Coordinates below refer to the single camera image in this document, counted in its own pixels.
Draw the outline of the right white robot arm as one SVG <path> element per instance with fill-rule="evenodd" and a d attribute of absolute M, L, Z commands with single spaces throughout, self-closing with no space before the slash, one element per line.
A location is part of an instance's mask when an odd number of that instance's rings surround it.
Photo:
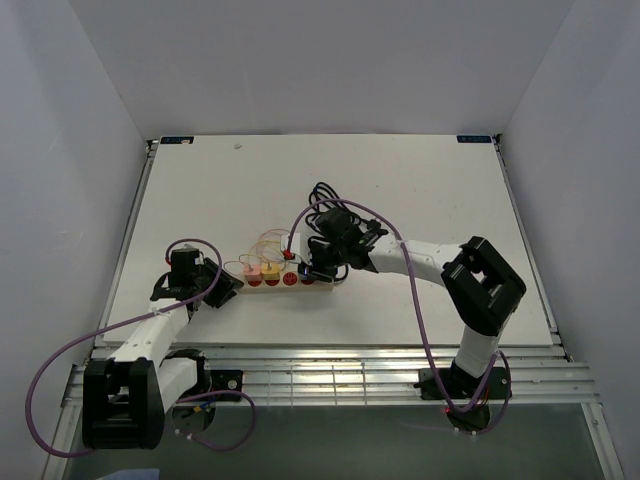
<path fill-rule="evenodd" d="M 300 268 L 307 277 L 335 281 L 343 268 L 402 274 L 444 288 L 464 330 L 456 357 L 442 375 L 443 387 L 469 398 L 487 386 L 486 371 L 498 341 L 526 293 L 524 281 L 488 240 L 404 240 L 379 221 L 364 220 L 341 206 L 316 211 L 306 222 L 316 233 L 307 241 L 309 261 Z"/>

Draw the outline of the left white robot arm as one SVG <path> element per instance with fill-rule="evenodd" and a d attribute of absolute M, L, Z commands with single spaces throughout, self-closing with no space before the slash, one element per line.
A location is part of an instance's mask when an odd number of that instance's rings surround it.
<path fill-rule="evenodd" d="M 82 441 L 89 449 L 153 449 L 176 401 L 201 399 L 213 388 L 204 354 L 171 346 L 201 305 L 222 307 L 244 283 L 189 245 L 173 251 L 169 262 L 152 289 L 151 317 L 84 370 Z"/>

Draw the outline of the yellow charger plug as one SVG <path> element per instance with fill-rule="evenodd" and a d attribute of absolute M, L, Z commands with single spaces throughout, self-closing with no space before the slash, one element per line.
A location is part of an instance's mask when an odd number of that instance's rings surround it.
<path fill-rule="evenodd" d="M 265 281 L 278 281 L 281 269 L 277 264 L 263 263 L 261 265 L 261 275 Z"/>

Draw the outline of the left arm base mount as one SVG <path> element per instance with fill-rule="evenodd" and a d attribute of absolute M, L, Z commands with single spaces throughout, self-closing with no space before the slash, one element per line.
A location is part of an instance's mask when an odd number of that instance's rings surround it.
<path fill-rule="evenodd" d="M 198 375 L 196 384 L 185 393 L 185 396 L 221 390 L 240 392 L 243 389 L 243 380 L 242 370 L 205 370 Z"/>

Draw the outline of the pink charger plug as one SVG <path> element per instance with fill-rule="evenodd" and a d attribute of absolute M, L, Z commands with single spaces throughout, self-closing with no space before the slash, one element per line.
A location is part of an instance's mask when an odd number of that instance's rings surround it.
<path fill-rule="evenodd" d="M 262 271 L 260 264 L 245 264 L 243 268 L 243 275 L 247 282 L 262 281 Z"/>

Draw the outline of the beige red power strip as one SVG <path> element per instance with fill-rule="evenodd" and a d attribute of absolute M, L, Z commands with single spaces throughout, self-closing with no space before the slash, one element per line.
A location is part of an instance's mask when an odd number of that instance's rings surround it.
<path fill-rule="evenodd" d="M 267 276 L 249 276 L 239 289 L 240 294 L 281 294 L 295 292 L 325 292 L 334 289 L 333 283 L 301 277 L 297 271 L 280 271 Z"/>

